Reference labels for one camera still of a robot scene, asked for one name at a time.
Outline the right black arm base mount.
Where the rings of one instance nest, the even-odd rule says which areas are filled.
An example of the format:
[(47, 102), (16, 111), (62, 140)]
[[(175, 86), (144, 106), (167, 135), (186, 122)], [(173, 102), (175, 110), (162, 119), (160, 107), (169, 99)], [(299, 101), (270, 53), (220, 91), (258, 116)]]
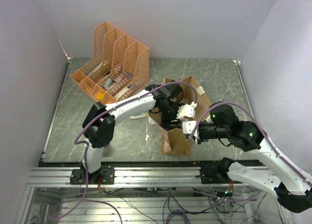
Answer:
[(200, 162), (199, 178), (202, 184), (229, 184), (229, 168), (234, 164), (234, 160), (223, 158), (220, 161), (202, 161)]

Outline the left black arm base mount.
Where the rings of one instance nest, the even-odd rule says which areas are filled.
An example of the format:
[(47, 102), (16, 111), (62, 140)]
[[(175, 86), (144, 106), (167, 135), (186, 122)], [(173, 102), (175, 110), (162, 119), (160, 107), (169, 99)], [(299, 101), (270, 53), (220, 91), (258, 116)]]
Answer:
[(87, 173), (82, 166), (79, 169), (72, 170), (71, 177), (70, 177), (70, 184), (71, 185), (85, 185), (86, 183), (95, 185), (95, 184), (101, 184), (101, 185), (112, 185), (114, 183), (115, 179), (115, 170), (114, 168), (110, 166), (102, 166), (99, 170), (88, 173), (88, 179), (87, 179)]

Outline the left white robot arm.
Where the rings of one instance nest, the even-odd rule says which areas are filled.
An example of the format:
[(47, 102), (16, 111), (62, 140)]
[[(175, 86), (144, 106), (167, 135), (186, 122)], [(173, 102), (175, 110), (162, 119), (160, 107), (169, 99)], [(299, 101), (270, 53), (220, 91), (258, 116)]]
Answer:
[(115, 126), (124, 119), (139, 112), (158, 109), (164, 117), (165, 126), (176, 120), (180, 104), (174, 99), (183, 94), (182, 87), (176, 83), (164, 85), (149, 85), (138, 94), (122, 101), (103, 105), (93, 104), (83, 124), (82, 132), (77, 136), (86, 138), (86, 151), (81, 165), (81, 180), (93, 184), (99, 179), (101, 158), (105, 147), (113, 139)]

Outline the burlap canvas tote bag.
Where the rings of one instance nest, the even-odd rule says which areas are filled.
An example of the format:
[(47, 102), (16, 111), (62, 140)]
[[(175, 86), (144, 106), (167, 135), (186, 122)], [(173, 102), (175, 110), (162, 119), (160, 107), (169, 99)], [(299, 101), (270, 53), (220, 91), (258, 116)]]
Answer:
[(188, 137), (196, 121), (210, 106), (202, 86), (193, 76), (182, 84), (165, 88), (173, 95), (167, 103), (161, 103), (148, 112), (149, 118), (161, 132), (161, 150), (164, 155), (191, 155), (192, 140)]

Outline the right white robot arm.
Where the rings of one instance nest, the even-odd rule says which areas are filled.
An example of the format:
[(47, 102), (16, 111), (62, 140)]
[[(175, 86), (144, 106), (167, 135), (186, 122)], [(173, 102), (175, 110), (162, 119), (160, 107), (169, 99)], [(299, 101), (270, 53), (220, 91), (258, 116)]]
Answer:
[(198, 144), (210, 139), (227, 139), (230, 145), (253, 155), (272, 174), (261, 173), (224, 158), (215, 170), (216, 179), (225, 183), (229, 179), (251, 185), (273, 195), (278, 203), (293, 213), (301, 213), (312, 206), (312, 176), (292, 162), (271, 141), (255, 118), (240, 121), (233, 107), (235, 103), (217, 102), (210, 106), (211, 123), (202, 117), (191, 124), (189, 139)]

